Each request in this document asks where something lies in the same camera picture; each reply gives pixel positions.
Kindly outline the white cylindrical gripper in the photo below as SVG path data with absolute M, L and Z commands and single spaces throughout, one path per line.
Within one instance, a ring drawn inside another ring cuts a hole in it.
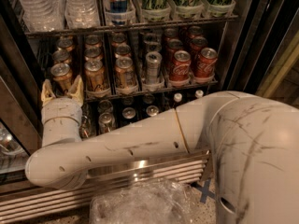
M 55 98 L 50 81 L 46 79 L 43 82 L 41 92 L 43 147 L 81 141 L 79 127 L 82 117 L 81 107 L 84 103 L 83 89 L 82 77 L 77 75 L 66 93 L 69 98 Z

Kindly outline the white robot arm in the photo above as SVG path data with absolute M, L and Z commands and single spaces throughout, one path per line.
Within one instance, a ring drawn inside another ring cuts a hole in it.
M 299 224 L 299 110 L 239 91 L 219 91 L 110 133 L 81 140 L 83 83 L 41 93 L 42 147 L 26 162 L 40 187 L 77 189 L 89 170 L 209 147 L 218 224 Z

